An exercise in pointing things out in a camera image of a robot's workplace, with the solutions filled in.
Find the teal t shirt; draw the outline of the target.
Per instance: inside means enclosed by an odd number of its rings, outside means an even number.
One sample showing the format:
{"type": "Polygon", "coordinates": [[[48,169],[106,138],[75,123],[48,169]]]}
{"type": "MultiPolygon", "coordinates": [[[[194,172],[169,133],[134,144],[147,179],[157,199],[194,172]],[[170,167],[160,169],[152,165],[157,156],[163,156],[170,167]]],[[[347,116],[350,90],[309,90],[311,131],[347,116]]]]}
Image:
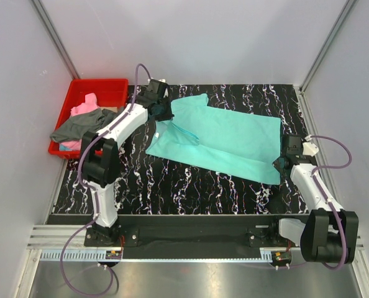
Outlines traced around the teal t shirt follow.
{"type": "Polygon", "coordinates": [[[258,183],[279,185],[281,120],[208,105],[207,94],[175,99],[157,122],[148,155],[258,183]]]}

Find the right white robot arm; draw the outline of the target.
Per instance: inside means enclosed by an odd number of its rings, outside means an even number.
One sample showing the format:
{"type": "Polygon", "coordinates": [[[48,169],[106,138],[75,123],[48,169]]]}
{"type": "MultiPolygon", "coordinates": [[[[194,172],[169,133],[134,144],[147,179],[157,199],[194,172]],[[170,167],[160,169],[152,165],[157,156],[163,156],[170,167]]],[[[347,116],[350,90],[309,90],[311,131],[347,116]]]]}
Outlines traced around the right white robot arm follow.
{"type": "Polygon", "coordinates": [[[357,244],[358,216],[336,201],[312,158],[279,157],[273,166],[298,188],[309,215],[305,223],[295,218],[279,219],[267,232],[270,243],[281,246],[289,240],[300,247],[305,261],[321,263],[331,270],[351,263],[357,244]]]}

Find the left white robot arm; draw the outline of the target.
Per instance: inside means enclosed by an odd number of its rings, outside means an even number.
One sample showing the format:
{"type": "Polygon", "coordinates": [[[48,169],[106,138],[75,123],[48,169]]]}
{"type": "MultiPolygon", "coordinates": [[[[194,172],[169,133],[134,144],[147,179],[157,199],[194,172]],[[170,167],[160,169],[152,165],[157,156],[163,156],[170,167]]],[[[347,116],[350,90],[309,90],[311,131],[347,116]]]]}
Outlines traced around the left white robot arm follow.
{"type": "Polygon", "coordinates": [[[93,219],[86,224],[86,246],[112,246],[123,240],[114,194],[120,174],[119,148],[149,120],[172,119],[170,104],[168,90],[144,90],[107,126],[83,136],[78,182],[90,190],[94,208],[93,219]]]}

